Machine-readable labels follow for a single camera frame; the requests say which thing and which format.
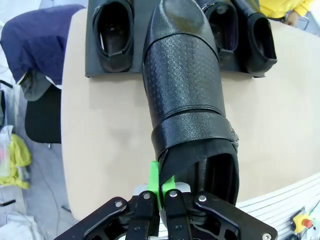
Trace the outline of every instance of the person in yellow jacket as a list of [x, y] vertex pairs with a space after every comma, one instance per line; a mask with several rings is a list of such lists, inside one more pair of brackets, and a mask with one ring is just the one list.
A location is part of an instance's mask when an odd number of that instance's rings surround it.
[[287, 12], [291, 11], [284, 20], [285, 24], [295, 27], [299, 16], [304, 16], [310, 10], [311, 3], [315, 0], [259, 0], [260, 10], [268, 18], [284, 19]]

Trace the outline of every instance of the dark blue cloth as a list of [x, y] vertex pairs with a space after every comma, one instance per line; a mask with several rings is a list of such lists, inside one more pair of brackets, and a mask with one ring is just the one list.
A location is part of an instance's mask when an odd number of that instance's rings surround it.
[[71, 18], [83, 8], [73, 4], [34, 10], [4, 25], [0, 43], [16, 83], [36, 70], [62, 84]]

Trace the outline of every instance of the black chair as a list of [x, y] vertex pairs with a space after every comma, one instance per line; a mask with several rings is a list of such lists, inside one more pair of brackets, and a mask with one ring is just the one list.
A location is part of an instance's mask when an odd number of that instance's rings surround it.
[[37, 101], [28, 101], [24, 125], [31, 140], [61, 144], [61, 90], [51, 85]]

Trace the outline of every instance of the wooden table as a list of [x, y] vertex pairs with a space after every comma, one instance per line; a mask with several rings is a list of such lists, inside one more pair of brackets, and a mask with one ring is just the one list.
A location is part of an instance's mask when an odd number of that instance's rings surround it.
[[[129, 200], [155, 160], [141, 74], [85, 77], [86, 21], [83, 9], [71, 22], [61, 100], [64, 174], [78, 220], [115, 196]], [[278, 63], [265, 78], [221, 74], [240, 138], [238, 201], [320, 172], [320, 38], [271, 25]]]

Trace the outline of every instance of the black loafer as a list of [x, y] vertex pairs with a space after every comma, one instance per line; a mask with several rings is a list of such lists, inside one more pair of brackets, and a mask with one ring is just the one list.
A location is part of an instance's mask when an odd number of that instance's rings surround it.
[[194, 0], [159, 1], [142, 56], [159, 184], [174, 176], [192, 194], [235, 204], [237, 139], [225, 114], [215, 39]]
[[107, 0], [93, 17], [93, 34], [106, 72], [130, 69], [134, 53], [134, 10], [131, 0]]
[[223, 65], [238, 47], [238, 14], [230, 0], [196, 0], [209, 21]]
[[270, 22], [255, 0], [233, 0], [239, 16], [239, 57], [252, 75], [267, 72], [276, 62]]

